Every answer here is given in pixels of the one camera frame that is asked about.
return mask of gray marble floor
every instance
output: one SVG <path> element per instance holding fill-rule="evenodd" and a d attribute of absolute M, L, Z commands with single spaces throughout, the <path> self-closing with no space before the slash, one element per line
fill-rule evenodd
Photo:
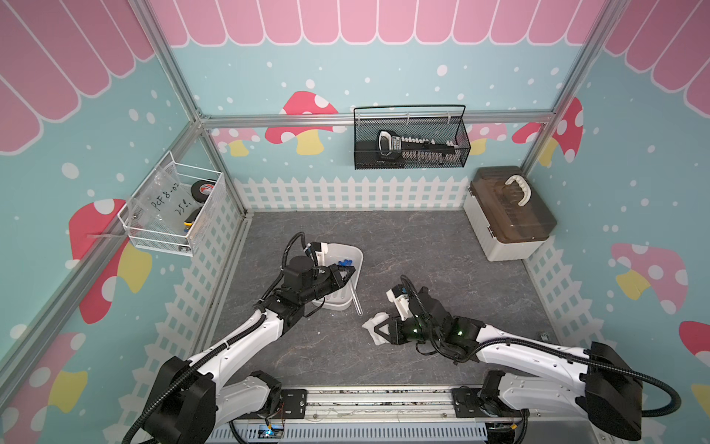
<path fill-rule="evenodd" d="M 365 313 L 360 317 L 351 306 L 302 319 L 247 362 L 233 382 L 263 370 L 285 386 L 480 384 L 485 364 L 422 356 L 414 344 L 375 346 L 361 327 L 378 312 L 397 313 L 385 292 L 401 274 L 417 288 L 429 287 L 451 313 L 526 337 L 552 334 L 523 263 L 488 262 L 463 211 L 262 212 L 249 229 L 215 339 L 253 312 L 252 304 L 278 274 L 285 244 L 299 231 L 309 242 L 362 250 L 357 292 Z"/>

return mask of wall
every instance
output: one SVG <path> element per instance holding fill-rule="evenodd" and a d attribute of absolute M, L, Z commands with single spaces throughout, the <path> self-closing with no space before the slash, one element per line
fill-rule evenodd
<path fill-rule="evenodd" d="M 646 444 L 710 440 L 709 20 L 707 1 L 632 1 L 577 94 L 577 156 L 553 143 L 530 175 L 559 222 L 528 261 L 557 336 L 610 343 L 683 399 L 644 419 Z"/>

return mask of storage box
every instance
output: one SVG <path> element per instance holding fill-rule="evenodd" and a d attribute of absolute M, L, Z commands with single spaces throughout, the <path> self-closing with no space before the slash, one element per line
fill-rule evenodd
<path fill-rule="evenodd" d="M 479 168 L 464 211 L 489 261 L 527 259 L 557 225 L 517 166 Z"/>

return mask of black cable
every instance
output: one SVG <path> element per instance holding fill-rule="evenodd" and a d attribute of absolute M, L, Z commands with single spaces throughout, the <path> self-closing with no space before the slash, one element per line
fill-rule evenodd
<path fill-rule="evenodd" d="M 185 373 L 181 374 L 175 382 L 173 382 L 163 393 L 158 396 L 158 398 L 155 399 L 155 401 L 148 407 L 146 407 L 143 410 L 143 413 L 136 419 L 135 422 L 133 422 L 133 425 L 129 428 L 129 431 L 126 432 L 126 435 L 124 436 L 124 439 L 121 441 L 121 444 L 131 444 L 131 440 L 133 437 L 136 435 L 136 433 L 143 427 L 143 425 L 146 423 L 146 420 L 150 415 L 153 414 L 155 410 L 158 409 L 158 407 L 163 403 L 163 401 L 170 396 L 171 394 L 175 393 L 190 377 L 192 377 L 195 373 L 197 373 L 197 370 L 205 365 L 209 360 L 211 360 L 213 357 L 217 356 L 222 350 L 227 348 L 227 345 L 232 345 L 235 342 L 244 339 L 247 335 L 250 335 L 252 332 L 254 332 L 257 328 L 261 326 L 261 324 L 264 323 L 266 320 L 266 314 L 262 313 L 261 317 L 259 318 L 258 321 L 256 321 L 255 324 L 253 324 L 251 327 L 247 328 L 243 332 L 237 333 L 235 336 L 230 337 L 228 340 L 226 340 L 226 344 L 224 342 L 220 343 L 217 347 L 215 347 L 212 351 L 207 353 L 205 356 L 203 356 L 199 361 L 195 363 L 195 365 L 191 366 Z"/>
<path fill-rule="evenodd" d="M 422 301 L 419 299 L 419 296 L 416 294 L 416 292 L 411 293 L 410 289 L 414 289 L 414 285 L 412 285 L 412 281 L 410 281 L 409 278 L 407 278 L 407 276 L 405 276 L 405 275 L 402 275 L 400 278 L 401 278 L 405 288 L 407 288 L 407 292 L 409 292 L 411 296 L 415 297 L 415 300 L 417 301 L 417 303 L 421 307 L 422 312 L 426 313 L 428 315 L 426 309 L 424 308 L 424 305 L 422 304 Z M 656 386 L 659 389 L 665 391 L 670 396 L 670 401 L 668 402 L 668 404 L 666 404 L 665 406 L 660 407 L 660 408 L 654 408 L 651 410 L 642 410 L 641 416 L 644 418 L 656 418 L 658 416 L 670 415 L 671 413 L 678 410 L 681 406 L 682 400 L 680 398 L 680 395 L 678 394 L 677 391 L 675 391 L 675 389 L 673 389 L 673 387 L 671 387 L 670 385 L 664 383 L 663 381 L 661 381 L 659 379 L 648 376 L 647 374 L 644 374 L 644 373 L 637 372 L 635 370 L 622 369 L 620 367 L 617 367 L 617 366 L 614 366 L 611 364 L 605 364 L 603 362 L 592 361 L 589 358 L 579 357 L 574 354 L 566 353 L 561 350 L 555 350 L 551 347 L 540 345 L 536 342 L 522 340 L 522 339 L 518 339 L 518 338 L 514 338 L 514 337 L 501 337 L 501 338 L 496 338 L 496 339 L 491 339 L 491 340 L 480 342 L 473 350 L 471 350 L 463 358 L 458 358 L 458 357 L 453 357 L 453 356 L 443 352 L 440 349 L 437 342 L 434 341 L 431 323 L 429 323 L 429 325 L 428 325 L 428 332 L 429 332 L 430 342 L 431 342 L 432 346 L 434 347 L 434 349 L 437 350 L 439 352 L 439 354 L 442 355 L 443 357 L 446 357 L 446 358 L 454 361 L 454 363 L 466 362 L 469 359 L 471 359 L 476 353 L 480 352 L 482 349 L 484 349 L 486 347 L 490 347 L 491 345 L 496 345 L 496 344 L 522 345 L 524 347 L 529 347 L 534 350 L 539 350 L 541 352 L 549 353 L 553 356 L 557 356 L 559 358 L 565 359 L 570 362 L 576 362 L 578 364 L 587 365 L 589 367 L 595 367 L 597 369 L 606 370 L 607 372 L 617 373 L 617 374 L 621 374 L 623 376 L 632 377 L 634 379 L 639 379 L 643 382 L 647 382 L 647 383 L 649 383 L 653 386 Z"/>
<path fill-rule="evenodd" d="M 236 439 L 239 444 L 249 444 L 236 432 L 236 427 L 234 427 L 234 419 L 229 422 L 229 430 L 231 430 L 231 435 L 234 436 L 234 439 Z"/>
<path fill-rule="evenodd" d="M 513 444 L 520 444 L 525 439 L 525 434 L 528 432 L 528 416 L 530 416 L 530 411 L 524 408 L 520 412 L 523 414 L 523 425 L 520 427 L 520 435 L 513 441 Z"/>

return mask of red mushroom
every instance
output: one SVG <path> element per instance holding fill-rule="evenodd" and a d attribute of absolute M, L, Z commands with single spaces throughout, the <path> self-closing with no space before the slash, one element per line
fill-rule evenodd
<path fill-rule="evenodd" d="M 710 367 L 710 325 L 687 320 L 680 323 L 678 335 L 685 348 Z"/>
<path fill-rule="evenodd" d="M 259 142 L 261 140 L 261 137 L 259 137 L 253 128 L 215 128 L 210 134 L 217 144 L 219 152 L 226 153 L 228 146 L 229 153 L 233 157 L 249 155 L 249 150 L 246 149 L 243 141 Z"/>
<path fill-rule="evenodd" d="M 326 99 L 310 91 L 297 91 L 286 102 L 279 114 L 338 114 Z M 298 139 L 296 152 L 302 156 L 310 156 L 323 152 L 323 143 L 318 138 L 318 130 L 345 132 L 345 126 L 302 126 L 294 128 L 269 128 L 266 130 L 266 140 L 272 144 L 282 144 Z"/>
<path fill-rule="evenodd" d="M 473 124 L 466 128 L 471 142 L 470 156 L 486 152 L 486 141 L 504 141 L 508 138 L 508 129 L 504 124 Z"/>
<path fill-rule="evenodd" d="M 540 124 L 530 123 L 519 129 L 513 135 L 513 142 L 526 144 L 533 140 L 540 131 Z M 552 137 L 545 144 L 540 153 L 538 161 L 540 165 L 550 167 L 552 165 L 552 154 L 558 146 L 562 149 L 564 159 L 572 162 L 579 152 L 581 137 L 584 132 L 584 113 L 579 99 L 576 97 L 564 113 L 562 120 L 558 123 Z"/>
<path fill-rule="evenodd" d="M 619 263 L 629 272 L 616 277 L 616 282 L 631 299 L 653 287 L 663 310 L 672 315 L 678 311 L 688 293 L 688 273 L 683 259 L 672 250 L 645 245 L 614 244 L 611 246 L 615 266 Z"/>
<path fill-rule="evenodd" d="M 84 257 L 96 241 L 94 236 L 104 232 L 123 203 L 123 200 L 118 199 L 99 200 L 74 213 L 69 221 L 69 238 L 74 259 L 67 261 L 67 268 L 72 268 Z M 99 322 L 109 312 L 117 276 L 126 281 L 133 293 L 138 293 L 146 282 L 151 272 L 153 257 L 137 250 L 128 242 L 126 239 L 121 245 L 79 304 L 79 312 L 87 324 Z"/>
<path fill-rule="evenodd" d="M 49 406 L 63 413 L 76 406 L 89 375 L 64 372 L 62 368 L 85 340 L 84 333 L 63 333 L 54 339 L 2 413 L 5 444 L 35 444 L 42 435 Z"/>

